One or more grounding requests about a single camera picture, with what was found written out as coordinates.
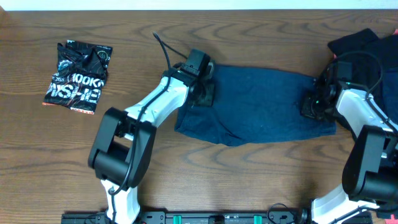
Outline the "blue denim shorts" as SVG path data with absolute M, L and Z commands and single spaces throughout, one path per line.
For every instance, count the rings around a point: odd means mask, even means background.
M 268 68 L 218 65 L 211 107 L 184 104 L 174 130 L 226 146 L 298 141 L 336 133 L 336 124 L 300 114 L 304 96 L 315 89 L 308 75 Z

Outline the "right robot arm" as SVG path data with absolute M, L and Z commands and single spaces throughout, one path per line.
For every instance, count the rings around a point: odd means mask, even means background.
M 354 146 L 341 184 L 314 199 L 298 223 L 344 223 L 366 211 L 383 218 L 397 214 L 397 125 L 363 85 L 338 82 L 323 96 L 333 114 L 348 124 Z

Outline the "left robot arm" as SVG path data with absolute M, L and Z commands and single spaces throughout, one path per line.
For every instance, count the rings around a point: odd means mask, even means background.
M 101 120 L 88 165 L 106 191 L 107 223 L 134 223 L 141 207 L 137 187 L 150 162 L 157 128 L 185 102 L 212 104 L 213 71 L 199 77 L 171 68 L 159 85 L 137 104 L 110 108 Z

